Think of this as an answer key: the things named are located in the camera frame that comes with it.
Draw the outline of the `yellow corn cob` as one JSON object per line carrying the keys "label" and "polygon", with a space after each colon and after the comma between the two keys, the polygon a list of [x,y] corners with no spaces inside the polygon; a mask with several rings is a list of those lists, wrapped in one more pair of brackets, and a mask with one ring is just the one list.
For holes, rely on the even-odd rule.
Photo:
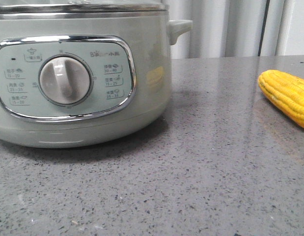
{"label": "yellow corn cob", "polygon": [[263,94],[297,125],[304,128],[304,79],[279,70],[258,77]]}

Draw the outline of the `pale green electric cooking pot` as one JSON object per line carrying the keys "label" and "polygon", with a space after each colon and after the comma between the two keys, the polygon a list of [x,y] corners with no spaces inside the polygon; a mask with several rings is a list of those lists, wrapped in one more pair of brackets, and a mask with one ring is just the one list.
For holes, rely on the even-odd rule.
{"label": "pale green electric cooking pot", "polygon": [[153,122],[171,95],[167,11],[0,14],[0,139],[71,148]]}

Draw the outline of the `white pleated curtain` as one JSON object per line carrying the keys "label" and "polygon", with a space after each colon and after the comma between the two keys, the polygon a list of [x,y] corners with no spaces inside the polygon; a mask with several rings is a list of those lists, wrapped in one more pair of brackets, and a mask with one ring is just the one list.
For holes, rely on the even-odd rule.
{"label": "white pleated curtain", "polygon": [[304,55],[304,0],[165,0],[193,29],[174,59]]}

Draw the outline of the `glass pot lid steel rim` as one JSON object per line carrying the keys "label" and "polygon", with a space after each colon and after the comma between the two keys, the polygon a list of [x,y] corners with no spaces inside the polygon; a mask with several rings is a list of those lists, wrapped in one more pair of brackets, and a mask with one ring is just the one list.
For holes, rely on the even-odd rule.
{"label": "glass pot lid steel rim", "polygon": [[166,11],[157,0],[0,0],[0,13]]}

